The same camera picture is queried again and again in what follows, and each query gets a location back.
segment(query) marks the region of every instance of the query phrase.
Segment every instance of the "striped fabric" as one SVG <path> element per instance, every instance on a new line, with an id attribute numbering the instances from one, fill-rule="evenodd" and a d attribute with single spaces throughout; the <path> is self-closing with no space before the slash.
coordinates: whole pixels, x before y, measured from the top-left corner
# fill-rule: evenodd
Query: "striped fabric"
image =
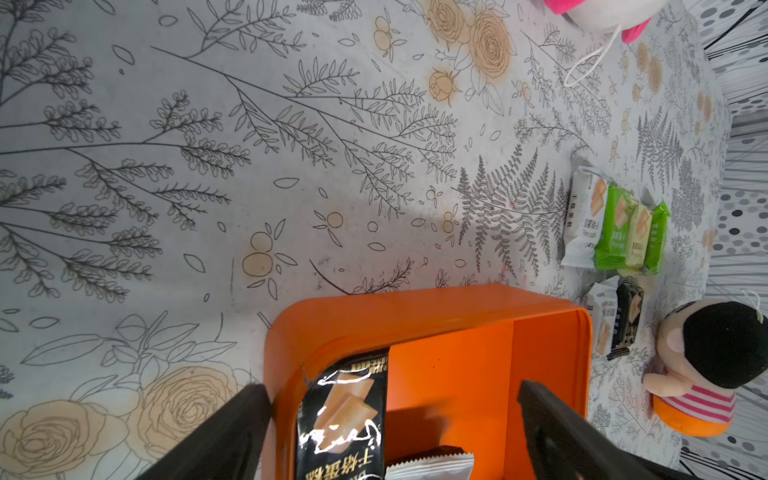
<path id="1" fill-rule="evenodd" d="M 659 397 L 662 402 L 682 413 L 699 420 L 715 423 L 731 423 L 736 393 L 722 396 L 710 390 L 694 386 L 683 396 Z"/>

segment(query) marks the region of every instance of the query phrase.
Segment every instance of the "pink plush toy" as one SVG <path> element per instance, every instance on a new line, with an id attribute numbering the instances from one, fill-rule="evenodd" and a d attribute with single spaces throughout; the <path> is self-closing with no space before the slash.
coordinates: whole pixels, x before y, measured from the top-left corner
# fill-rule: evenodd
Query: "pink plush toy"
<path id="1" fill-rule="evenodd" d="M 544 0 L 544 4 L 557 15 L 568 13 L 585 31 L 608 34 L 620 26 L 624 29 L 621 40 L 631 43 L 640 37 L 650 17 L 661 10 L 667 0 Z M 638 18 L 647 20 L 638 25 Z"/>

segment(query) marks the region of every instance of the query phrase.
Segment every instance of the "stuffed toy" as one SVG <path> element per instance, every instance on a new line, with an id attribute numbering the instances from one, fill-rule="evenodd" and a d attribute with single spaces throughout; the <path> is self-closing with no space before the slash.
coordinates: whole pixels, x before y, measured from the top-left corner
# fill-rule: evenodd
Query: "stuffed toy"
<path id="1" fill-rule="evenodd" d="M 650 17 L 656 15 L 668 0 L 544 0 L 556 15 L 568 13 L 580 28 L 594 33 L 612 33 L 620 26 L 624 31 L 621 40 L 632 43 L 643 33 Z M 639 18 L 647 18 L 637 24 Z"/>
<path id="2" fill-rule="evenodd" d="M 768 322 L 756 308 L 706 299 L 674 310 L 661 323 L 657 352 L 664 374 L 646 373 L 659 418 L 685 435 L 728 430 L 735 389 L 768 369 Z"/>

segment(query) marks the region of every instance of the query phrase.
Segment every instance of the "fern print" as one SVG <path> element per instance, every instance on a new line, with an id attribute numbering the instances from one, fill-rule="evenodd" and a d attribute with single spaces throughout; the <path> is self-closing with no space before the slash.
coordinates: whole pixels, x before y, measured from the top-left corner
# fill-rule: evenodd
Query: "fern print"
<path id="1" fill-rule="evenodd" d="M 680 165 L 680 188 L 672 189 L 672 221 L 678 230 L 692 231 L 701 225 L 704 214 L 704 194 L 701 180 L 694 178 L 691 161 Z"/>
<path id="2" fill-rule="evenodd" d="M 667 121 L 668 114 L 662 117 L 662 110 L 650 120 L 648 113 L 637 122 L 637 158 L 641 160 L 641 180 L 646 175 L 651 185 L 661 189 L 663 193 L 672 181 L 674 172 L 680 169 L 683 158 L 683 148 L 680 139 Z"/>
<path id="3" fill-rule="evenodd" d="M 513 276 L 511 249 L 517 251 L 538 276 L 539 267 L 551 262 L 552 240 L 562 234 L 568 191 L 546 164 L 535 175 L 538 150 L 525 165 L 522 147 L 515 148 L 511 160 L 490 174 L 485 172 L 482 158 L 472 185 L 464 169 L 457 191 L 462 195 L 464 218 L 459 232 L 461 244 L 472 224 L 475 225 L 475 266 L 480 272 L 482 251 L 488 240 L 495 242 L 494 252 Z"/>

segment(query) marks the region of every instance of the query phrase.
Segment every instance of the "black snack package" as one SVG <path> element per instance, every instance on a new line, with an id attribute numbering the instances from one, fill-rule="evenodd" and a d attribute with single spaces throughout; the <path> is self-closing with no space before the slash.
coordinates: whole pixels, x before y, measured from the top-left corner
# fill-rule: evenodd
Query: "black snack package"
<path id="1" fill-rule="evenodd" d="M 609 360 L 629 355 L 629 347 L 637 336 L 637 327 L 640 325 L 640 314 L 643 310 L 644 291 L 632 279 L 622 278 L 616 295 L 618 306 L 611 352 L 607 355 Z"/>
<path id="2" fill-rule="evenodd" d="M 346 358 L 310 386 L 296 423 L 295 480 L 384 478 L 389 349 Z"/>

